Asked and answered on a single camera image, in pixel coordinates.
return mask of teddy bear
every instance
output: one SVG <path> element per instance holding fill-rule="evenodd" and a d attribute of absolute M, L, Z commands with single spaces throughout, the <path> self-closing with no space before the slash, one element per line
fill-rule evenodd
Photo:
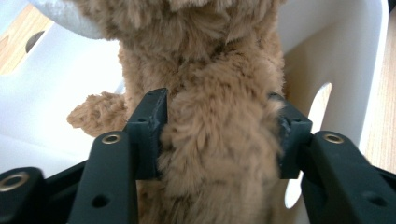
<path fill-rule="evenodd" d="M 120 41 L 125 93 L 88 96 L 73 127 L 122 130 L 146 92 L 168 89 L 162 176 L 137 183 L 141 223 L 271 223 L 283 0 L 31 1 L 78 34 Z"/>

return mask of plush leg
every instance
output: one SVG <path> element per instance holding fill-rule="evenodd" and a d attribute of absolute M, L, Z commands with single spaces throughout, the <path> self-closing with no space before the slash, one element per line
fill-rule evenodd
<path fill-rule="evenodd" d="M 67 121 L 93 137 L 119 131 L 125 126 L 124 103 L 124 96 L 120 94 L 102 92 L 101 95 L 90 95 L 70 113 Z"/>

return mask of wooden floor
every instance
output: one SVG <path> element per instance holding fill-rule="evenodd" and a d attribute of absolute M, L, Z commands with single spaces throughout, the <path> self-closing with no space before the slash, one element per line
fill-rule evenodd
<path fill-rule="evenodd" d="M 48 29 L 52 22 L 28 6 L 0 35 L 0 74 L 11 72 L 26 56 L 30 36 Z M 396 10 L 390 14 L 380 90 L 375 103 L 366 157 L 376 166 L 396 173 Z"/>

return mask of fluffy fur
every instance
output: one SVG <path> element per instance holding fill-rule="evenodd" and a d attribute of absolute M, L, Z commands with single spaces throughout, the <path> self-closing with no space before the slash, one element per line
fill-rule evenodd
<path fill-rule="evenodd" d="M 72 0 L 120 41 L 126 92 L 90 96 L 68 120 L 121 130 L 147 91 L 169 90 L 161 180 L 139 182 L 141 223 L 265 223 L 279 152 L 281 0 Z"/>

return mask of stuffed animal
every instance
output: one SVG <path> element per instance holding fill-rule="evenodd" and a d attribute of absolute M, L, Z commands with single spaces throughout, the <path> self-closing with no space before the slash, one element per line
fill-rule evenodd
<path fill-rule="evenodd" d="M 271 222 L 282 0 L 32 2 L 78 34 L 120 41 L 125 93 L 89 96 L 73 127 L 121 130 L 146 92 L 169 90 L 163 175 L 138 183 L 141 223 Z"/>

